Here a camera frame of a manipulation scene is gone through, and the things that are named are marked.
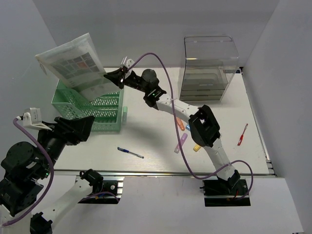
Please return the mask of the document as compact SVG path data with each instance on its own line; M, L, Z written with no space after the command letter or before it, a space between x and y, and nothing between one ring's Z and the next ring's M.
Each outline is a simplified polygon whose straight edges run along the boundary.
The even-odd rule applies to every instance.
M66 87L77 91L88 101L118 91L118 87L104 77L106 72L89 33L35 58Z

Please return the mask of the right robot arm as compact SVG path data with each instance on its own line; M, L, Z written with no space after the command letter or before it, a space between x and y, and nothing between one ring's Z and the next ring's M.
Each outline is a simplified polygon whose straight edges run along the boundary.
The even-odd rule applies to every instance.
M134 71L127 76L125 70L125 68L120 68L105 74L104 77L120 89L128 86L143 92L143 100L149 107L176 115L184 122L188 122L193 141L204 148L217 171L216 176L220 182L221 191L228 195L236 191L240 174L231 165L222 146L220 126L211 108L207 105L196 107L174 100L160 88L156 72L152 69L144 70L141 76Z

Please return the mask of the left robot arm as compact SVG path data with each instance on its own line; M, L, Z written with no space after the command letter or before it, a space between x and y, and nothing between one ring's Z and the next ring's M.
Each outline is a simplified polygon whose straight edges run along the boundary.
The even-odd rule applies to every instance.
M0 182L1 227L5 234L50 234L58 222L80 201L95 197L103 189L103 178L95 170L82 171L78 181L51 207L32 214L51 188L54 165L66 146L85 142L93 116L44 122L25 112L13 124L29 141L14 144L1 162L5 170Z

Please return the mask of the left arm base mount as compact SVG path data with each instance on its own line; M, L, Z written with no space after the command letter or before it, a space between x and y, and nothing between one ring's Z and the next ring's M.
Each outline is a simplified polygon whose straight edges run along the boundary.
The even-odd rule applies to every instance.
M104 177L101 194L91 198L83 198L79 204L118 204L123 189L122 177Z

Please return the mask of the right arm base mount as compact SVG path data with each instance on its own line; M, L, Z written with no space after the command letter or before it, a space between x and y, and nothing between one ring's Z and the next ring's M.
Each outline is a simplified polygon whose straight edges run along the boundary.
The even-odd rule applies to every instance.
M200 189L204 193L205 207L245 207L250 206L248 195L241 198L248 191L247 182L240 179L232 190L218 180L204 180Z

